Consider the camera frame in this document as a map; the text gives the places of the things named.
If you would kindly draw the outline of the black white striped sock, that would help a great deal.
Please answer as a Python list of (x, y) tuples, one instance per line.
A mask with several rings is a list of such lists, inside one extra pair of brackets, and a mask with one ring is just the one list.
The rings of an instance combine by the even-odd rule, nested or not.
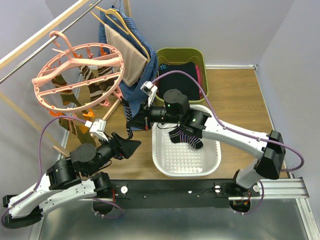
[(169, 138), (172, 143), (178, 144), (178, 143), (187, 143), (189, 144), (193, 149), (199, 150), (203, 147), (203, 142), (200, 138), (195, 136), (189, 136), (183, 133), (181, 130), (174, 129), (170, 131)]

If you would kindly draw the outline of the pink round clip hanger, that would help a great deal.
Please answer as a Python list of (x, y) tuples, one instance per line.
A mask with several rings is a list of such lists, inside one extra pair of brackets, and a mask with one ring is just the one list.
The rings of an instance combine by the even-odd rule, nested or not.
[[(118, 75), (117, 73), (123, 69), (121, 63), (124, 65), (124, 60), (118, 49), (105, 43), (85, 43), (72, 46), (68, 38), (56, 30), (51, 31), (49, 35), (50, 37), (59, 36), (62, 38), (67, 49), (60, 50), (60, 44), (55, 41), (54, 51), (58, 54), (41, 69), (36, 78), (32, 79), (32, 84), (38, 103), (47, 109), (52, 116), (81, 112), (85, 117), (91, 118), (94, 116), (93, 107), (109, 107), (111, 105), (108, 98), (110, 95), (114, 95), (118, 99), (123, 97), (118, 85), (106, 99), (97, 101), (113, 87), (118, 78), (115, 75)], [(83, 80), (81, 66), (88, 66), (95, 78)], [(57, 75), (63, 76), (67, 86), (55, 88), (52, 79)], [(102, 89), (102, 96), (91, 101), (88, 85), (94, 83), (97, 83)], [(64, 90), (72, 90), (81, 106), (76, 106), (74, 103), (63, 105), (60, 92)]]

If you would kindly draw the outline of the olive wavy striped sock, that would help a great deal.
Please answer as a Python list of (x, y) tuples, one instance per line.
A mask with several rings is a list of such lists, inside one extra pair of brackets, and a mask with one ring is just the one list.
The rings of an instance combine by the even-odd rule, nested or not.
[[(61, 74), (53, 78), (51, 82), (53, 83), (55, 88), (61, 88), (68, 85)], [(62, 104), (64, 106), (67, 106), (69, 104), (75, 104), (77, 107), (81, 106), (80, 102), (78, 101), (74, 92), (71, 89), (63, 90), (59, 94), (62, 100)]]

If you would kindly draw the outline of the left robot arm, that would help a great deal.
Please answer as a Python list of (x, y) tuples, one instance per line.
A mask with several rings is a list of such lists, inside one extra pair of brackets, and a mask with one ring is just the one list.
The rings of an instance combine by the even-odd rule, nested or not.
[(141, 145), (139, 140), (125, 139), (113, 132), (95, 147), (79, 145), (69, 157), (58, 160), (40, 180), (19, 195), (3, 197), (6, 209), (1, 224), (19, 229), (39, 222), (60, 206), (86, 198), (110, 198), (116, 193), (110, 177), (103, 172), (112, 159), (129, 159)]

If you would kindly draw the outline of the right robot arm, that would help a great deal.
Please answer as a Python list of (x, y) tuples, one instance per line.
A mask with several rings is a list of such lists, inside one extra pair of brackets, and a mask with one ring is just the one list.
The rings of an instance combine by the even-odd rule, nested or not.
[(146, 131), (153, 123), (177, 124), (178, 133), (219, 141), (251, 154), (253, 163), (237, 170), (230, 183), (230, 191), (236, 196), (243, 195), (261, 179), (279, 179), (286, 154), (280, 132), (255, 132), (227, 122), (219, 123), (213, 114), (192, 108), (188, 97), (177, 89), (166, 91), (163, 99), (162, 107), (142, 103), (127, 126)]

